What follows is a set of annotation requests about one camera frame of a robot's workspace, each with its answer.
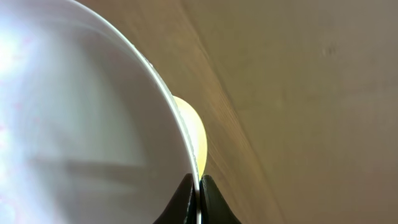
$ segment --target wooden surface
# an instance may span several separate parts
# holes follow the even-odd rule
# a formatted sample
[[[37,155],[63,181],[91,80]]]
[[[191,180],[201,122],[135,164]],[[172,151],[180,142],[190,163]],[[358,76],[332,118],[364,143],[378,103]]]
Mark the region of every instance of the wooden surface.
[[[81,2],[198,111],[244,224],[398,222],[398,2]]]

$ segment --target wooden table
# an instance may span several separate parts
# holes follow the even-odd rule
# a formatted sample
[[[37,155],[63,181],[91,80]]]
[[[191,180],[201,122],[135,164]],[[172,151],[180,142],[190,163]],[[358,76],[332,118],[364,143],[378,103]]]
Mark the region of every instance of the wooden table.
[[[81,2],[198,111],[243,223],[398,222],[398,2]]]

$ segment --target white bowl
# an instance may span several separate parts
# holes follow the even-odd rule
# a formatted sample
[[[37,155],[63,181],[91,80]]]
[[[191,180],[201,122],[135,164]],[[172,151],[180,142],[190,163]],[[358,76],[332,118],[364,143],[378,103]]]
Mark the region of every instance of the white bowl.
[[[153,223],[187,173],[198,190],[172,95],[120,32],[74,1],[0,2],[0,223]]]

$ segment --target black object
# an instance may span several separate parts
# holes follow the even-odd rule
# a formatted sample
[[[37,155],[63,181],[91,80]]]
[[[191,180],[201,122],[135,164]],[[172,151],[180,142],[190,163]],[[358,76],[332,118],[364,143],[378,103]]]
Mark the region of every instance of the black object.
[[[202,223],[197,223],[200,206]],[[154,224],[241,224],[225,202],[213,178],[204,175],[200,181],[200,204],[197,204],[193,176],[187,174],[166,209]]]

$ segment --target yellow object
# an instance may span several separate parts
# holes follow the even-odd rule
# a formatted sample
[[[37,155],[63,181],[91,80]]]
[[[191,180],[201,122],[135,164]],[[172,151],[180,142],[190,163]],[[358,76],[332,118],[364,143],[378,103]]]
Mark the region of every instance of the yellow object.
[[[174,97],[174,100],[188,129],[188,134],[193,146],[193,152],[197,160],[199,178],[201,178],[203,171],[205,171],[207,159],[205,127],[203,126],[198,113],[191,107],[191,105],[176,96]]]

